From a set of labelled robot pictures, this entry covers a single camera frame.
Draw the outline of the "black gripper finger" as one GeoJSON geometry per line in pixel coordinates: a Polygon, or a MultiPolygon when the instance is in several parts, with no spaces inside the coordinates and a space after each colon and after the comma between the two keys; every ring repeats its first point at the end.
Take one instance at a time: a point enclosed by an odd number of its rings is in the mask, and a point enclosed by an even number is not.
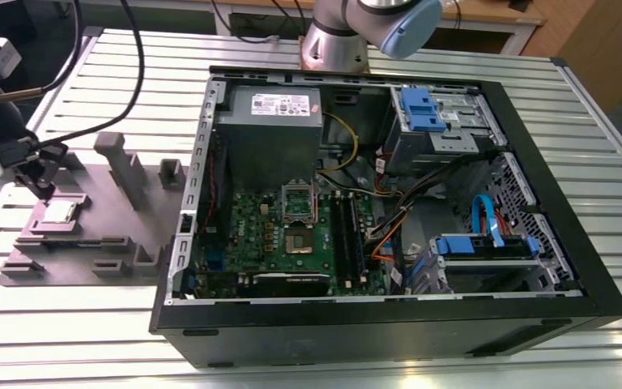
{"type": "Polygon", "coordinates": [[[44,189],[36,180],[42,177],[44,168],[36,161],[27,162],[15,167],[15,182],[23,186],[38,199],[44,199],[44,189]]]}
{"type": "Polygon", "coordinates": [[[66,153],[67,146],[62,143],[43,147],[39,151],[38,162],[42,166],[42,173],[36,179],[38,198],[50,198],[54,194],[55,185],[52,180],[59,170],[66,153]]]}

